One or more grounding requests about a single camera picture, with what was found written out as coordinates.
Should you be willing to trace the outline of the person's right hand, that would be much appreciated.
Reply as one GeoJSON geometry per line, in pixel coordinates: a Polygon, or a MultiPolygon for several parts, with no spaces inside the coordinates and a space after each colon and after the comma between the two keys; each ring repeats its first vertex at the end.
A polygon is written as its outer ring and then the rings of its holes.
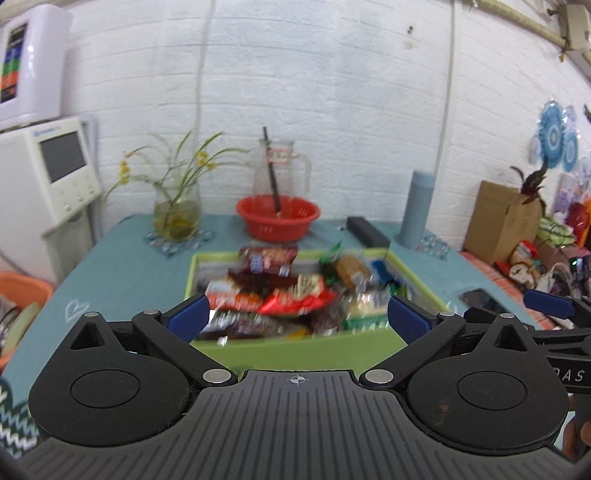
{"type": "Polygon", "coordinates": [[[571,460],[576,460],[580,453],[590,446],[590,421],[581,420],[578,404],[583,404],[580,395],[569,396],[569,410],[574,417],[568,422],[563,432],[562,453],[571,460]]]}

